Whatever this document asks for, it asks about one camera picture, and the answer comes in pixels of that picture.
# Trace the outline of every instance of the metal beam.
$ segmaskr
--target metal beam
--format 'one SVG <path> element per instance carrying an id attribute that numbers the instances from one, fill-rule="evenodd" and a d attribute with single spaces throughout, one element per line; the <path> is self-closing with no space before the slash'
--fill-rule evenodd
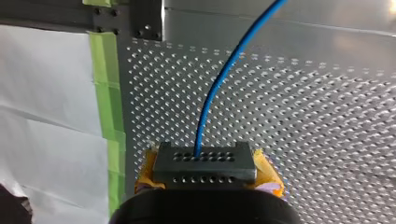
<path id="1" fill-rule="evenodd" d="M 68 32 L 94 29 L 92 7 L 81 0 L 0 1 L 0 23 Z"/>

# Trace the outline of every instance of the black metal bracket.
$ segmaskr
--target black metal bracket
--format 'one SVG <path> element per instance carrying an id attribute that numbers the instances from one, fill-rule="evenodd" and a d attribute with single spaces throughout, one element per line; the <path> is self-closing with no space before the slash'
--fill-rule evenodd
<path id="1" fill-rule="evenodd" d="M 163 0 L 131 0 L 132 36 L 163 40 Z"/>
<path id="2" fill-rule="evenodd" d="M 0 23 L 68 32 L 113 32 L 163 40 L 163 0 L 131 0 L 129 5 L 85 6 L 81 0 L 0 1 Z"/>
<path id="3" fill-rule="evenodd" d="M 93 7 L 93 25 L 97 33 L 130 35 L 130 13 L 127 6 Z"/>

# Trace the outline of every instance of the white backdrop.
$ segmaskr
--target white backdrop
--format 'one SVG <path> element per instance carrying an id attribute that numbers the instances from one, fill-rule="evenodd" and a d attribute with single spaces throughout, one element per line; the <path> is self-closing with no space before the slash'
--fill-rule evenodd
<path id="1" fill-rule="evenodd" d="M 92 76 L 87 34 L 0 26 L 0 181 L 35 223 L 107 223 Z"/>

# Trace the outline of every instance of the aluminum plate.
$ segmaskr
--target aluminum plate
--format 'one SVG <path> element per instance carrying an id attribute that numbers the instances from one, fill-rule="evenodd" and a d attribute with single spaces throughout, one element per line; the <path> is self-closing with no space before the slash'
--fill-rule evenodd
<path id="1" fill-rule="evenodd" d="M 142 40 L 127 50 L 137 172 L 152 143 L 193 145 L 203 100 L 230 51 Z M 264 148 L 306 223 L 394 223 L 396 77 L 383 76 L 247 53 L 219 91 L 204 143 Z"/>

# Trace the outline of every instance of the screw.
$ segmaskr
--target screw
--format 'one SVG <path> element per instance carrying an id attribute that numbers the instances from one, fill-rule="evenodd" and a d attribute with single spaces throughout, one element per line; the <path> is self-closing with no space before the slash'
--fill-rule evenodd
<path id="1" fill-rule="evenodd" d="M 114 33 L 114 35 L 119 35 L 120 34 L 120 30 L 119 29 L 113 29 L 113 33 Z"/>
<path id="2" fill-rule="evenodd" d="M 96 15 L 100 15 L 102 13 L 102 9 L 100 9 L 99 7 L 96 7 L 93 9 L 93 13 L 95 13 Z"/>
<path id="3" fill-rule="evenodd" d="M 137 35 L 137 36 L 142 36 L 142 35 L 143 35 L 143 31 L 141 31 L 141 30 L 140 30 L 140 31 L 137 31 L 136 35 Z"/>
<path id="4" fill-rule="evenodd" d="M 160 38 L 161 38 L 161 33 L 155 34 L 154 37 L 155 37 L 156 39 L 160 39 Z"/>
<path id="5" fill-rule="evenodd" d="M 111 14 L 113 17 L 116 17 L 116 16 L 120 15 L 120 12 L 119 12 L 118 10 L 116 10 L 116 9 L 112 9 L 112 10 L 110 11 L 110 14 Z"/>
<path id="6" fill-rule="evenodd" d="M 96 32 L 97 33 L 102 33 L 104 31 L 104 29 L 100 26 L 96 27 Z"/>

